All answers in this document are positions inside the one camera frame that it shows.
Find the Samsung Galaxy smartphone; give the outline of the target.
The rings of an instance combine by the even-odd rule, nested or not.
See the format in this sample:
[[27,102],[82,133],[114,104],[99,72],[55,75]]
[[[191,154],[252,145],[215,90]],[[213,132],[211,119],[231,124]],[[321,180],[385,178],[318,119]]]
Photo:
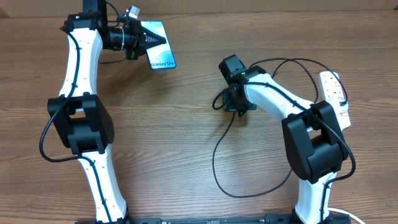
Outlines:
[[[156,27],[164,27],[164,24],[161,21],[141,21],[141,26],[155,32],[154,29]],[[146,55],[150,64],[150,68],[152,70],[175,69],[177,64],[172,53],[167,33],[166,31],[162,34],[160,31],[157,31],[157,33],[166,38],[166,44],[146,49]]]

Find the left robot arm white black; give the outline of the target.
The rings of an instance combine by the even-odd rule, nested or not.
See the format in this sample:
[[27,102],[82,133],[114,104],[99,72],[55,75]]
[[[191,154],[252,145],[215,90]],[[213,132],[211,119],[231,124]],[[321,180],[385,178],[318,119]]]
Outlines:
[[96,208],[95,223],[134,223],[118,186],[111,156],[114,124],[97,92],[101,51],[122,51],[127,60],[147,56],[153,70],[175,68],[163,22],[140,21],[139,9],[131,6],[116,20],[108,19],[107,1],[83,1],[83,10],[70,14],[61,30],[68,36],[67,71],[59,96],[47,103],[50,119],[43,132],[55,126],[62,144],[72,156],[53,163],[78,161],[88,180]]

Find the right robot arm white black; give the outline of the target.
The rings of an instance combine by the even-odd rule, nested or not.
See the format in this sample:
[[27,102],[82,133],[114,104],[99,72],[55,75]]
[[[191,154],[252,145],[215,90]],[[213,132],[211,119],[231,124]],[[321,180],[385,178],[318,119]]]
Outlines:
[[290,214],[267,214],[260,223],[351,223],[348,213],[329,208],[331,186],[356,168],[343,130],[350,126],[348,95],[337,73],[326,67],[312,81],[317,97],[300,98],[254,62],[246,67],[236,55],[218,68],[228,86],[220,108],[242,117],[261,107],[280,121],[291,172],[299,178],[298,200]]

